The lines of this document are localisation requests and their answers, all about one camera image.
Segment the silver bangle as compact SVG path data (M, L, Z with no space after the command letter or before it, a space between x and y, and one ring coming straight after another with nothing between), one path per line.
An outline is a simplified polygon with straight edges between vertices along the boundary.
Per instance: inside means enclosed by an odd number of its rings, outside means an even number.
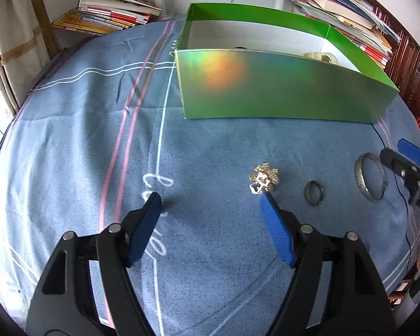
M360 155L354 163L354 177L361 194L370 202L381 202L388 179L379 158L372 153Z

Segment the rhinestone flower brooch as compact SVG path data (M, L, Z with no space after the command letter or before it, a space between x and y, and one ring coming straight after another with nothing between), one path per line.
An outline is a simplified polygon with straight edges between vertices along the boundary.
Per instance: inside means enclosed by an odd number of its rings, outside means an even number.
M264 192L271 192L274 186L279 184L279 171L277 168L272 168L268 162L264 162L254 168L249 180L251 193L262 195Z

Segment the cream white wristwatch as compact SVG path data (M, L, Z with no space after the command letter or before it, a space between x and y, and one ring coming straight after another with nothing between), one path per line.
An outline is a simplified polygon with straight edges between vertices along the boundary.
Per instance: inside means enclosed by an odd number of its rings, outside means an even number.
M330 52L306 52L304 57L308 59L314 59L321 62L339 65L339 61L335 55Z

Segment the dark wooden headboard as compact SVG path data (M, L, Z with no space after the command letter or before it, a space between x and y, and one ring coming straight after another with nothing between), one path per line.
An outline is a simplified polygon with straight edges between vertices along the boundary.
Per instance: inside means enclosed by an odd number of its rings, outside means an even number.
M386 64L385 73L399 88L400 96L416 117L420 117L420 46L400 23L377 0L357 0L372 7L372 13L386 23L400 37L399 43L392 43L392 57Z

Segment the blue striped bedsheet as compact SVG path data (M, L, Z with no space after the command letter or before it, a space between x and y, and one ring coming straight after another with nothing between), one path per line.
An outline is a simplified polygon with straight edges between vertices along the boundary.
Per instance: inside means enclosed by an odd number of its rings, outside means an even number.
M359 234L393 290L415 263L420 216L401 181L359 191L364 153L420 131L401 99L375 124L295 119L187 120L170 20L93 39L30 94L0 144L0 301L24 325L37 282L66 231L96 234L161 195L129 275L157 335L264 335L292 270L249 190L279 171L274 197L324 234Z

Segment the right stack of books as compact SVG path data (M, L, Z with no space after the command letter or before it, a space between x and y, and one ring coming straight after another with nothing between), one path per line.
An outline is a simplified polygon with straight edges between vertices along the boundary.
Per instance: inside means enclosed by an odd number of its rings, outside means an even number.
M363 0L276 0L277 8L289 9L326 22L362 49L381 69L390 60L401 35L390 26L380 10Z

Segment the stack of books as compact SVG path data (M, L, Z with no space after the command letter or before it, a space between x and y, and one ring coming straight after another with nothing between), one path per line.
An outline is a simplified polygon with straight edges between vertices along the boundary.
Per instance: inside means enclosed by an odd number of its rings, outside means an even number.
M103 36L139 25L161 15L162 9L146 0L79 0L51 23L55 29Z
M390 26L380 10L363 0L276 0L277 8L289 9L326 22L362 49L381 69L390 60L401 35Z

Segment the green cardboard box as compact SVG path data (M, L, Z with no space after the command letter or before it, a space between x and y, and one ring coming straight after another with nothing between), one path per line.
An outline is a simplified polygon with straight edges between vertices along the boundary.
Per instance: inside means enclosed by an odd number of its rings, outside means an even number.
M305 58L306 52L330 52L339 65ZM187 119L369 124L398 95L385 72L334 27L274 8L191 4L175 59Z

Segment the beige curtain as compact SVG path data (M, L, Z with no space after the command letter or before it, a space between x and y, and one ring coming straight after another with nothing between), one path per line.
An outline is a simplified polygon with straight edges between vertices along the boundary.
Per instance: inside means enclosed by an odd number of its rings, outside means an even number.
M0 91L13 115L60 52L44 0L0 0Z

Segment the left stack of books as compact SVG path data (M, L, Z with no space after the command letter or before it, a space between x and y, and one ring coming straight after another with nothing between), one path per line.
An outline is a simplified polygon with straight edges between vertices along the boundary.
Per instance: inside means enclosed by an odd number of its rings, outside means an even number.
M139 25L161 15L162 9L146 0L79 0L51 23L55 29L103 36Z

